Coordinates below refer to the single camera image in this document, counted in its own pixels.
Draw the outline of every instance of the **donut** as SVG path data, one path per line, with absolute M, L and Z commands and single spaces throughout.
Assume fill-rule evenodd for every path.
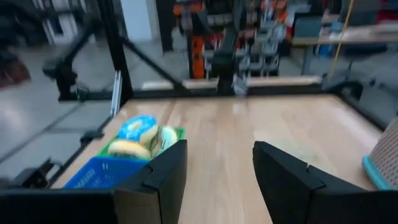
M 128 140 L 118 139 L 108 147 L 108 154 L 114 156 L 128 156 L 139 159 L 151 159 L 150 151 L 140 144 Z
M 158 129 L 156 119 L 153 116 L 140 115 L 131 118 L 122 125 L 118 138 L 144 145 L 156 136 Z
M 174 128 L 165 126 L 160 129 L 158 135 L 158 141 L 152 148 L 152 157 L 156 157 L 166 151 L 170 146 L 174 145 L 178 141 L 177 133 Z

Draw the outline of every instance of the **cable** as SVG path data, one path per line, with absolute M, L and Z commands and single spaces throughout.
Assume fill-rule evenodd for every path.
M 348 13 L 347 13 L 347 16 L 346 16 L 346 21 L 344 23 L 343 30 L 341 31 L 340 41 L 338 42 L 335 59 L 333 60 L 333 65 L 331 66 L 330 74 L 328 76 L 328 81 L 331 80 L 331 78 L 333 77 L 333 75 L 335 73 L 335 69 L 336 69 L 336 66 L 337 66 L 338 55 L 340 54 L 341 42 L 343 40 L 344 33 L 345 33 L 346 29 L 347 29 L 349 18 L 351 17 L 351 11 L 353 10 L 354 2 L 355 2 L 355 0 L 351 0 L 349 2 L 349 7 L 348 7 Z

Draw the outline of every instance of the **white wall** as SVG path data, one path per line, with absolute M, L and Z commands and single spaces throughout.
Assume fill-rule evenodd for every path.
M 133 41 L 158 38 L 159 25 L 155 0 L 121 0 L 127 36 Z

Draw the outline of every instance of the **black clamp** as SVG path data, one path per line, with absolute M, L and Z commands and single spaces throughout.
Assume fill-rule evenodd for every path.
M 54 166 L 62 167 L 47 159 L 39 167 L 24 169 L 14 180 L 0 179 L 0 189 L 45 189 L 49 186 L 46 176 Z
M 94 139 L 101 139 L 104 136 L 104 133 L 101 131 L 87 131 L 81 138 L 80 144 L 88 144 Z

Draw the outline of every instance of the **wooden table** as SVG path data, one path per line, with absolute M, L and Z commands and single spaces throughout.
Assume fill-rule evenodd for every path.
M 299 78 L 281 80 L 302 82 Z M 274 85 L 277 78 L 262 82 Z M 381 133 L 332 95 L 131 100 L 104 128 L 104 137 L 94 140 L 53 188 L 62 187 L 123 122 L 139 114 L 152 114 L 160 124 L 187 130 L 182 224 L 272 223 L 252 164 L 256 140 L 267 141 L 362 188 L 374 189 L 361 168 L 361 158 L 370 153 Z

